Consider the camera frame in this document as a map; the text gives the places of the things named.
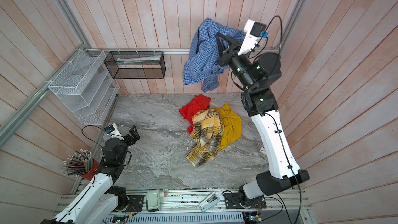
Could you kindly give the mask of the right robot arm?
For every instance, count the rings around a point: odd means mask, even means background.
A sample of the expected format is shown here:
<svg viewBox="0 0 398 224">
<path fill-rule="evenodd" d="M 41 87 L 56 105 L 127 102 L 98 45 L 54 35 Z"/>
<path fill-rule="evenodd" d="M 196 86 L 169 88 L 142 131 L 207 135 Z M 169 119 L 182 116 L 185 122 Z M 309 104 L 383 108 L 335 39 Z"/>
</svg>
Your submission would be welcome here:
<svg viewBox="0 0 398 224">
<path fill-rule="evenodd" d="M 220 66 L 229 66 L 242 86 L 241 102 L 255 124 L 268 158 L 269 169 L 240 186 L 239 203 L 252 206 L 259 197 L 272 196 L 310 179 L 302 170 L 289 148 L 280 120 L 277 101 L 271 84 L 282 75 L 280 55 L 263 53 L 254 62 L 245 54 L 238 54 L 241 44 L 230 36 L 216 34 Z"/>
</svg>

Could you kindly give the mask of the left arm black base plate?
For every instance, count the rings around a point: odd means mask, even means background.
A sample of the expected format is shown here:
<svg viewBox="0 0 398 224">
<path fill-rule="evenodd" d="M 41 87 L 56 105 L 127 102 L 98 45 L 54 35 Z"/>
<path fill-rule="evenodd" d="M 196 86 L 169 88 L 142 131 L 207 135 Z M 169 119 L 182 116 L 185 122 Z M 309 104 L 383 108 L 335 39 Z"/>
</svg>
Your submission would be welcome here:
<svg viewBox="0 0 398 224">
<path fill-rule="evenodd" d="M 143 204 L 145 203 L 144 195 L 127 195 L 128 204 L 127 204 L 127 212 L 141 212 L 143 209 Z"/>
</svg>

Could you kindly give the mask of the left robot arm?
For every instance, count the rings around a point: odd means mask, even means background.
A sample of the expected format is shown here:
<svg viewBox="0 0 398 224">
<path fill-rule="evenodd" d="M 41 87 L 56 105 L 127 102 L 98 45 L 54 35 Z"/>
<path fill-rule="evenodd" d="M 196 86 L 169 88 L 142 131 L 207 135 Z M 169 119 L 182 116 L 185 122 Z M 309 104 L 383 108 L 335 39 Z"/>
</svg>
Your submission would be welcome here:
<svg viewBox="0 0 398 224">
<path fill-rule="evenodd" d="M 129 198 L 126 189 L 114 184 L 129 164 L 127 154 L 132 157 L 129 147 L 140 139 L 140 135 L 133 126 L 129 134 L 122 136 L 114 123 L 104 131 L 111 138 L 102 148 L 103 157 L 91 181 L 72 203 L 55 218 L 43 220 L 43 224 L 99 224 L 112 211 L 127 211 Z"/>
</svg>

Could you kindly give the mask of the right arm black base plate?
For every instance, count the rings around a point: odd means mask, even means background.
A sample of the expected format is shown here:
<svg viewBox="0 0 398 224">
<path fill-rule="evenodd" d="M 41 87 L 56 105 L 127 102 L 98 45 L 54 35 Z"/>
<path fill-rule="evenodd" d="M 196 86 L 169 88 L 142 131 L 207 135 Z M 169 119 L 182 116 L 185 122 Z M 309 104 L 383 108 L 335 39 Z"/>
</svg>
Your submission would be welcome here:
<svg viewBox="0 0 398 224">
<path fill-rule="evenodd" d="M 222 196 L 225 200 L 226 209 L 257 208 L 263 210 L 266 208 L 264 197 L 247 199 L 242 192 L 231 192 L 229 190 L 224 191 Z"/>
</svg>

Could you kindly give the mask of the blue checked shirt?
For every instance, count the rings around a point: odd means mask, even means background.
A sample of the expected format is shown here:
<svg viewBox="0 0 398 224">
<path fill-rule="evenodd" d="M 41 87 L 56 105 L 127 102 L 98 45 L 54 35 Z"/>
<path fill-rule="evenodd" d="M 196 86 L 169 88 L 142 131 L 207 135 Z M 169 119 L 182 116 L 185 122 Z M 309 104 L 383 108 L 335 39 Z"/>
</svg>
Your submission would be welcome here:
<svg viewBox="0 0 398 224">
<path fill-rule="evenodd" d="M 219 50 L 216 34 L 230 36 L 242 43 L 245 33 L 241 30 L 223 26 L 210 18 L 206 18 L 195 33 L 189 53 L 189 59 L 183 68 L 183 84 L 202 83 L 202 91 L 208 92 L 219 87 L 218 76 L 223 74 L 225 67 L 217 63 Z"/>
</svg>

